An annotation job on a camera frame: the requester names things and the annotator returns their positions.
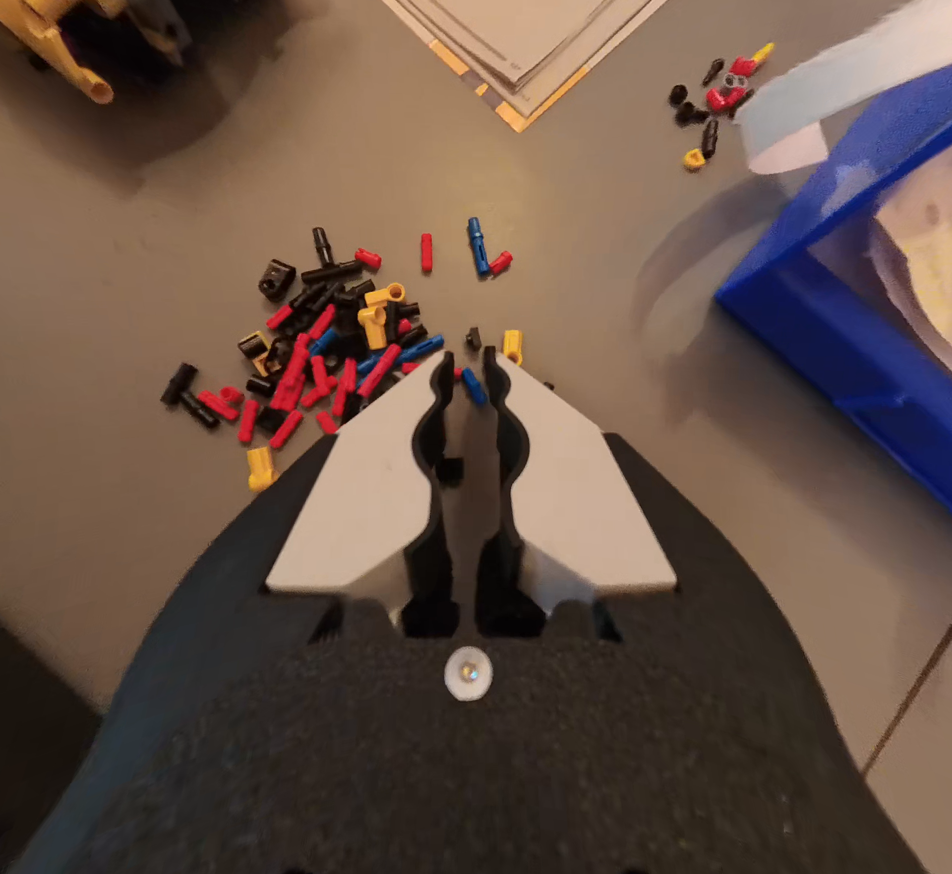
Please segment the blue plastic bin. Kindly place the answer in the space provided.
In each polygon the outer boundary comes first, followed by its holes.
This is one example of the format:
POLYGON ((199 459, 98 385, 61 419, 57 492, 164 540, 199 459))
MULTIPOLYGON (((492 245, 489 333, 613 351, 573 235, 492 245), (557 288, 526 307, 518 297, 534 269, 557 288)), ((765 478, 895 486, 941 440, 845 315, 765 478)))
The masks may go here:
POLYGON ((950 90, 946 66, 876 97, 715 295, 947 509, 950 371, 843 275, 880 201, 950 147, 950 90))

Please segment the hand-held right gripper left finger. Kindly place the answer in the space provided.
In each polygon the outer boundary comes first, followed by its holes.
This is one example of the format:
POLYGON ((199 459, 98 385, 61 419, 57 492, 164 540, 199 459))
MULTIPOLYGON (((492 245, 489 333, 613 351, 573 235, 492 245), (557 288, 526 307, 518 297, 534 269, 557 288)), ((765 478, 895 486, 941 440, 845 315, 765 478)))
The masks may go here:
POLYGON ((279 595, 373 599, 411 635, 456 626, 437 477, 454 357, 439 350, 324 440, 327 458, 266 578, 279 595))

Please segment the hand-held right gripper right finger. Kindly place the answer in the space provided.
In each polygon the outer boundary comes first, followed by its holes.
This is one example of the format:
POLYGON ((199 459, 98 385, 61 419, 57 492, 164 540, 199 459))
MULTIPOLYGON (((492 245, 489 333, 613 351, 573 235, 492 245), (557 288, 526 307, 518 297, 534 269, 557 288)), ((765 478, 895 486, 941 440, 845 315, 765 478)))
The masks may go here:
POLYGON ((477 569, 480 633, 534 638, 565 603, 674 592, 673 566, 601 428, 493 347, 482 369, 500 523, 477 569))

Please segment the cluster of red blue pieces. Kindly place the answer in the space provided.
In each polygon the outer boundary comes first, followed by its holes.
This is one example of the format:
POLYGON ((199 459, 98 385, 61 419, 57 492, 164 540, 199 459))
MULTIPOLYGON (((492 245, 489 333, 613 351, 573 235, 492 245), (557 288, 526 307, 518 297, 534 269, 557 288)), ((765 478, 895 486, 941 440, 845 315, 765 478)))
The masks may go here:
POLYGON ((404 285, 378 284, 381 255, 358 247, 351 258, 339 259, 320 225, 312 228, 312 239, 315 268, 299 271, 272 258, 258 281, 258 291, 278 309, 266 331, 237 344, 249 370, 245 382, 200 389, 198 368, 184 362, 159 398, 163 408, 183 409, 208 431, 236 425, 254 493, 276 483, 273 456, 306 415, 332 436, 446 346, 443 335, 422 323, 421 308, 404 285))

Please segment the cluster of small mixed pins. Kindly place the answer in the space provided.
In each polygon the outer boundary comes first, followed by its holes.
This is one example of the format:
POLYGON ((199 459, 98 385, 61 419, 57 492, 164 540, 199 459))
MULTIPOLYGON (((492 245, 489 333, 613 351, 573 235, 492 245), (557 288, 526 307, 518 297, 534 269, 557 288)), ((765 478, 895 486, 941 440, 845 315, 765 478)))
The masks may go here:
POLYGON ((738 56, 731 62, 715 59, 701 81, 703 97, 694 102, 685 84, 675 84, 667 96, 674 124, 679 128, 699 126, 700 141, 684 153, 684 171, 695 174, 714 158, 720 139, 722 122, 732 122, 742 106, 755 95, 752 79, 771 59, 776 49, 771 42, 749 56, 738 56))

